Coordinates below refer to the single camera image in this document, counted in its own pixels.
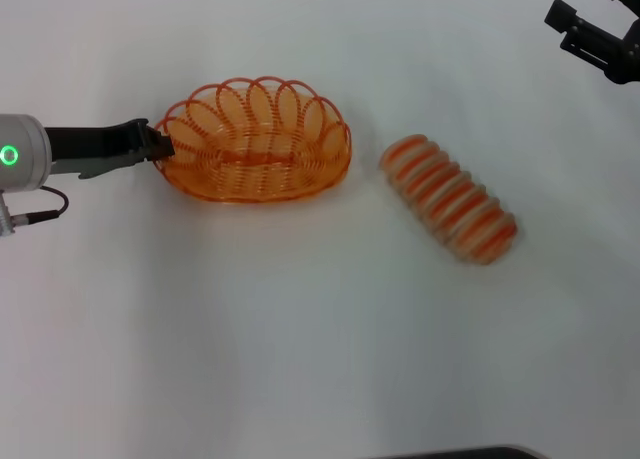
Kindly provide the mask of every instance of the green indicator light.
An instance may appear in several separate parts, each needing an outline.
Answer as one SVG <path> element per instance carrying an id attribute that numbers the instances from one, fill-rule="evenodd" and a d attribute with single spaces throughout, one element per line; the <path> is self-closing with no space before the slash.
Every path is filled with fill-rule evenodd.
<path id="1" fill-rule="evenodd" d="M 13 166 L 16 162 L 18 162 L 18 150 L 13 146 L 4 146 L 0 149 L 0 162 L 2 162 L 5 166 Z"/>

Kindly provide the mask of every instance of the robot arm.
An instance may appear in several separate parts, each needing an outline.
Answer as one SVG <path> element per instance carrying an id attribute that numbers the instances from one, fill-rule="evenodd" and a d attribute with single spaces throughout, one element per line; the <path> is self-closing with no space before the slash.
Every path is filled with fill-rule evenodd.
<path id="1" fill-rule="evenodd" d="M 14 228 L 55 219 L 66 196 L 43 186 L 50 174 L 89 179 L 139 162 L 174 154 L 171 140 L 146 119 L 105 128 L 45 128 L 33 117 L 0 114 L 0 236 Z M 42 188 L 65 200 L 62 209 L 11 216 L 3 194 Z"/>
<path id="2" fill-rule="evenodd" d="M 640 17 L 640 0 L 619 1 Z M 640 20 L 619 39 L 578 17 L 576 12 L 556 0 L 545 19 L 556 31 L 566 33 L 560 47 L 601 69 L 616 84 L 640 81 Z"/>

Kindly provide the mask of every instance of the orange wire basket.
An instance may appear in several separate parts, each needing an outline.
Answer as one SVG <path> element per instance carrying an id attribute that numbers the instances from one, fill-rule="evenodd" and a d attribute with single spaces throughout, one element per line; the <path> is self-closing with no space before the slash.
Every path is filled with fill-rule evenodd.
<path id="1" fill-rule="evenodd" d="M 277 77 L 201 87 L 156 129 L 176 152 L 157 161 L 158 170 L 205 201 L 307 198 L 339 184 L 351 162 L 351 132 L 333 103 Z"/>

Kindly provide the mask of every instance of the white surface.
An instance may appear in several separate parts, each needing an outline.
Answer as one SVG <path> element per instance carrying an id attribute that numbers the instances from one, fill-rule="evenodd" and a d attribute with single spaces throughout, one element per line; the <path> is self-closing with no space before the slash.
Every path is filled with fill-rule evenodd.
<path id="1" fill-rule="evenodd" d="M 194 203 L 151 166 L 53 178 L 64 219 L 0 244 L 2 456 L 635 457 L 640 92 L 560 51 L 552 1 L 0 0 L 3 112 L 157 120 L 274 74 L 355 142 L 344 185 L 303 205 Z M 455 263 L 376 172 L 414 132 L 521 218 L 502 263 Z"/>

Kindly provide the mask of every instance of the orange spring toy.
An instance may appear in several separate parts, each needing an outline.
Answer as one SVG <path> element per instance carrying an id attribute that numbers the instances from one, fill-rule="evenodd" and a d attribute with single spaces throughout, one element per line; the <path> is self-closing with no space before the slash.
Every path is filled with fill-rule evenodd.
<path id="1" fill-rule="evenodd" d="M 389 147 L 380 163 L 389 181 L 435 237 L 458 258 L 489 264 L 517 233 L 513 214 L 423 135 Z"/>
<path id="2" fill-rule="evenodd" d="M 339 184 L 351 132 L 338 109 L 300 81 L 236 78 L 197 89 L 156 126 L 176 154 L 157 161 L 183 192 L 216 202 L 303 199 Z"/>

